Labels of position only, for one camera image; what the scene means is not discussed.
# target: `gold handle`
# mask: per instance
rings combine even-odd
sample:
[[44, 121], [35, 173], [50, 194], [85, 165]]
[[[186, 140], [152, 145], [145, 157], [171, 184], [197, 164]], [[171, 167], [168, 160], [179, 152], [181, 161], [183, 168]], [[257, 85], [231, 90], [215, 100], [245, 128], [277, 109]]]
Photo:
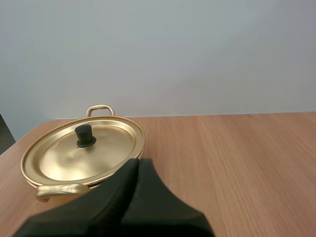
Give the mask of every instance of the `gold handle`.
[[102, 110], [102, 109], [107, 109], [107, 110], [109, 110], [109, 111], [110, 111], [110, 114], [111, 114], [112, 116], [115, 116], [113, 109], [112, 109], [110, 106], [108, 106], [108, 105], [95, 105], [95, 106], [92, 106], [92, 107], [90, 107], [90, 108], [87, 110], [86, 116], [87, 116], [87, 117], [91, 117], [92, 111], [94, 111], [94, 110]]
[[48, 202], [53, 196], [83, 195], [90, 188], [83, 184], [57, 184], [38, 186], [36, 198], [42, 202]]

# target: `pot lid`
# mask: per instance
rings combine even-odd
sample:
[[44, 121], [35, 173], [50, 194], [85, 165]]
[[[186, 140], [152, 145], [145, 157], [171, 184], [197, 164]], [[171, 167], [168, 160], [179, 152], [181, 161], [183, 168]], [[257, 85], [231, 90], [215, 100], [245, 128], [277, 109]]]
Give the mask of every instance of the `pot lid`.
[[[108, 109], [110, 116], [91, 117]], [[23, 155], [21, 170], [33, 185], [97, 184], [130, 158], [139, 158], [145, 134], [135, 122], [115, 116], [111, 107], [97, 105], [87, 117], [60, 126], [39, 138]]]

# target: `wooden table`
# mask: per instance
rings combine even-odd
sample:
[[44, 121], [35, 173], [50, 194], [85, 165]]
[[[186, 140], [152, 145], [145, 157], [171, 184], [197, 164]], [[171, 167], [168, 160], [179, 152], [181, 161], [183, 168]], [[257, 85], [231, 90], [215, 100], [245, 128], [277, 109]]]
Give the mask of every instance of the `wooden table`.
[[[316, 113], [133, 118], [172, 192], [217, 237], [316, 237]], [[69, 119], [44, 123], [0, 156], [0, 233], [54, 207], [20, 172], [26, 149]]]

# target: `pot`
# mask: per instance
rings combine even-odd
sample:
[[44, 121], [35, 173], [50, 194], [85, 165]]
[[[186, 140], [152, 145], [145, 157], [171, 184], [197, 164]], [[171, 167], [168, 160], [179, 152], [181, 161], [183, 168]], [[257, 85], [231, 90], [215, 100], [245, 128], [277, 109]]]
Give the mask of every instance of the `pot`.
[[[91, 116], [107, 109], [110, 116]], [[135, 122], [115, 116], [108, 105], [87, 110], [86, 118], [62, 125], [34, 142], [24, 153], [21, 171], [36, 188], [37, 199], [85, 194], [109, 178], [130, 158], [140, 158], [145, 134]]]

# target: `gray wall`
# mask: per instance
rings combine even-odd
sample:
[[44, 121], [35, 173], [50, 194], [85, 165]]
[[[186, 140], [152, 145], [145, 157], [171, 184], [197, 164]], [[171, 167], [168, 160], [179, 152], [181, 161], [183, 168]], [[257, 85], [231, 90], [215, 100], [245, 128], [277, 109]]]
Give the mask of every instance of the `gray wall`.
[[316, 110], [314, 0], [2, 0], [0, 113], [19, 139], [121, 116]]

